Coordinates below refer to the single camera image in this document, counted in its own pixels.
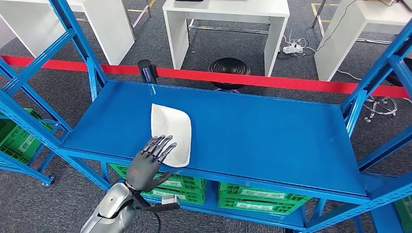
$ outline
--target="white desk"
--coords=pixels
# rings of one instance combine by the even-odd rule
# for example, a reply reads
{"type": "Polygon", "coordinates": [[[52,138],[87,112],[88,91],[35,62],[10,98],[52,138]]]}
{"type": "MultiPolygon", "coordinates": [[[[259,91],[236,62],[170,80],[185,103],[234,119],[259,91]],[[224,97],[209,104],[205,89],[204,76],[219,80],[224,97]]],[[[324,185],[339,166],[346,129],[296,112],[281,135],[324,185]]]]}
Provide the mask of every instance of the white desk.
{"type": "Polygon", "coordinates": [[[182,67],[189,47],[187,18],[270,24],[264,51],[265,75],[270,76],[289,18],[289,7],[287,0],[166,0],[163,13],[175,69],[182,67]]]}
{"type": "MultiPolygon", "coordinates": [[[[84,12],[111,65],[119,65],[134,43],[121,0],[68,0],[84,12]]],[[[64,32],[48,0],[0,0],[0,17],[37,57],[64,32]]]]}
{"type": "Polygon", "coordinates": [[[412,17],[412,13],[402,3],[395,2],[388,7],[379,1],[358,0],[348,7],[346,15],[336,28],[351,2],[352,0],[341,1],[319,44],[319,47],[324,46],[315,53],[316,69],[321,81],[332,79],[362,31],[397,34],[412,17]]]}

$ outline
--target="power strip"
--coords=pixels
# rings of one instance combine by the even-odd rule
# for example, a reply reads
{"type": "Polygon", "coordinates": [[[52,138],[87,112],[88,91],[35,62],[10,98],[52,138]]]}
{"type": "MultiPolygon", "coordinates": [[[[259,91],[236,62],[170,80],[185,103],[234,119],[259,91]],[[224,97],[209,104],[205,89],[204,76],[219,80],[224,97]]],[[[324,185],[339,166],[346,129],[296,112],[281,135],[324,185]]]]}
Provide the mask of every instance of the power strip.
{"type": "Polygon", "coordinates": [[[285,54],[294,53],[294,52],[302,53],[303,48],[296,43],[292,43],[290,46],[283,47],[283,52],[285,54]]]}

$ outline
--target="white towel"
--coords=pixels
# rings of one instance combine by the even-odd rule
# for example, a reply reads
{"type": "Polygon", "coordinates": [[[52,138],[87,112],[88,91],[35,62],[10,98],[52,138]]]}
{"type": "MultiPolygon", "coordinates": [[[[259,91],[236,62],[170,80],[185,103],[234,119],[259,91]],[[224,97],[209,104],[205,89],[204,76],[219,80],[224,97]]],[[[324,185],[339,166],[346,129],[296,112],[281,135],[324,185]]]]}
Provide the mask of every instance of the white towel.
{"type": "Polygon", "coordinates": [[[183,167],[189,164],[190,142],[192,137],[192,126],[189,116],[180,110],[152,104],[151,117],[152,137],[162,134],[172,135],[173,139],[165,146],[173,142],[177,146],[163,161],[164,164],[173,167],[183,167]]]}

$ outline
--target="green plastic crate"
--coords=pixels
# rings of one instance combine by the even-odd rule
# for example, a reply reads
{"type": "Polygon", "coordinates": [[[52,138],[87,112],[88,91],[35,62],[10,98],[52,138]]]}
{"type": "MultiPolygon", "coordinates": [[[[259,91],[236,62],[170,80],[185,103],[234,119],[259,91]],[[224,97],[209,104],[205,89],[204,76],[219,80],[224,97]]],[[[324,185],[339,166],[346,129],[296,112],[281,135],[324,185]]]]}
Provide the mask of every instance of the green plastic crate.
{"type": "MultiPolygon", "coordinates": [[[[33,109],[25,109],[36,119],[42,117],[33,109]]],[[[49,124],[42,123],[49,131],[53,127],[49,124]]],[[[14,123],[12,120],[0,120],[0,151],[26,164],[33,157],[40,142],[32,135],[14,123]]]]}
{"type": "Polygon", "coordinates": [[[219,183],[218,206],[223,208],[288,215],[309,199],[310,197],[291,193],[219,183]]]}
{"type": "Polygon", "coordinates": [[[293,202],[303,201],[303,203],[310,199],[310,197],[297,195],[293,193],[268,191],[260,188],[252,188],[243,185],[223,182],[219,183],[219,194],[238,198],[253,198],[256,200],[288,200],[293,202]]]}
{"type": "Polygon", "coordinates": [[[247,211],[267,212],[279,215],[288,215],[303,205],[304,202],[292,201],[263,201],[248,198],[237,198],[219,195],[218,207],[247,211]]]}
{"type": "Polygon", "coordinates": [[[176,195],[179,201],[190,202],[193,204],[203,205],[205,203],[205,192],[190,192],[184,190],[172,190],[167,188],[155,188],[151,192],[142,192],[142,195],[163,197],[169,195],[176,195]]]}
{"type": "MultiPolygon", "coordinates": [[[[115,164],[109,164],[121,177],[126,178],[127,166],[120,166],[115,164]]],[[[204,192],[206,181],[204,179],[172,175],[167,181],[159,185],[159,187],[172,188],[177,190],[190,190],[195,192],[204,192]]]]}
{"type": "Polygon", "coordinates": [[[412,233],[412,196],[394,202],[402,228],[405,233],[412,233]]]}

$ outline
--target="red rope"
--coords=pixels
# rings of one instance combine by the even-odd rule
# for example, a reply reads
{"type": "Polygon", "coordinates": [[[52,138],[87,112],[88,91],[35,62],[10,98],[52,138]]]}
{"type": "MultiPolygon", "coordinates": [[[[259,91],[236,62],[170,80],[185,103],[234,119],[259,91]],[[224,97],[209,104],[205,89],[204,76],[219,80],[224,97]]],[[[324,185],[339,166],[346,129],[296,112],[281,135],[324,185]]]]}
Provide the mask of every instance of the red rope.
{"type": "MultiPolygon", "coordinates": [[[[12,66],[27,66],[33,58],[16,57],[0,55],[9,65],[12,66]]],[[[60,60],[49,60],[43,68],[70,70],[70,71],[87,71],[87,66],[83,62],[69,62],[60,60]]],[[[110,66],[102,65],[105,73],[109,74],[139,74],[137,66],[110,66]]],[[[292,79],[280,77],[265,77],[255,75],[239,75],[239,74],[224,74],[210,73],[194,70],[175,70],[169,68],[157,68],[157,74],[161,77],[188,79],[198,81],[212,81],[221,83],[238,83],[253,86],[265,86],[283,89],[295,89],[305,91],[318,91],[329,93],[349,94],[356,87],[356,83],[343,82],[323,82],[318,80],[292,79]]],[[[403,87],[380,85],[374,92],[374,96],[388,96],[392,98],[409,98],[403,87]]]]}

